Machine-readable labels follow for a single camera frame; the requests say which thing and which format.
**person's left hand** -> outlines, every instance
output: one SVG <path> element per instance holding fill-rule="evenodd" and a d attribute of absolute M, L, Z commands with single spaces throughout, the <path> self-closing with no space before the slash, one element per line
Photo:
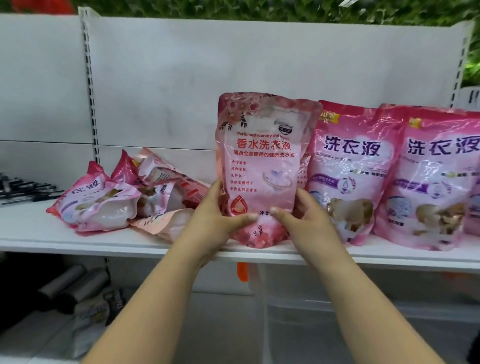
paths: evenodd
<path fill-rule="evenodd" d="M 221 181 L 212 184 L 172 247 L 199 268 L 212 259 L 233 232 L 258 219 L 258 214 L 223 216 L 218 207 L 221 189 Z"/>

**black oval brand logo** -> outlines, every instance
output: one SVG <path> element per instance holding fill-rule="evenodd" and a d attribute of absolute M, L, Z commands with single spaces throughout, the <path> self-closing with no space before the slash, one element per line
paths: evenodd
<path fill-rule="evenodd" d="M 283 135 L 288 135 L 292 132 L 292 128 L 287 124 L 283 124 L 278 127 L 278 131 L 281 132 Z"/>

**person's right hand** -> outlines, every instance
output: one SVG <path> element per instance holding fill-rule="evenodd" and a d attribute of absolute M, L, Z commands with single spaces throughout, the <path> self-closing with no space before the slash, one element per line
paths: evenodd
<path fill-rule="evenodd" d="M 271 207 L 269 211 L 285 226 L 298 252 L 310 265 L 352 261 L 330 216 L 307 191 L 297 189 L 294 215 L 299 218 L 278 207 Z"/>

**yellow new label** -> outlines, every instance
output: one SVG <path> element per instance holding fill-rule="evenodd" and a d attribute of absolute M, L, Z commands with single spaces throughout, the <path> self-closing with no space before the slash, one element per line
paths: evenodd
<path fill-rule="evenodd" d="M 331 112 L 331 111 L 323 111 L 322 114 L 320 115 L 320 120 L 324 122 L 332 122 L 333 124 L 338 124 L 339 117 L 340 117 L 340 114 L 335 114 L 334 112 Z"/>
<path fill-rule="evenodd" d="M 420 129 L 421 119 L 410 118 L 408 124 L 415 129 Z"/>

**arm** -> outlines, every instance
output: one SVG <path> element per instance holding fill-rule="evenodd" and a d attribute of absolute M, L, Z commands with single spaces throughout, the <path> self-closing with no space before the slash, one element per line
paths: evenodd
<path fill-rule="evenodd" d="M 297 197 L 301 219 L 276 207 L 270 211 L 320 276 L 355 362 L 444 364 L 353 261 L 315 199 L 305 190 L 298 190 Z"/>
<path fill-rule="evenodd" d="M 222 216 L 215 182 L 165 257 L 91 349 L 83 364 L 167 364 L 173 361 L 198 271 L 230 234 L 256 214 Z"/>

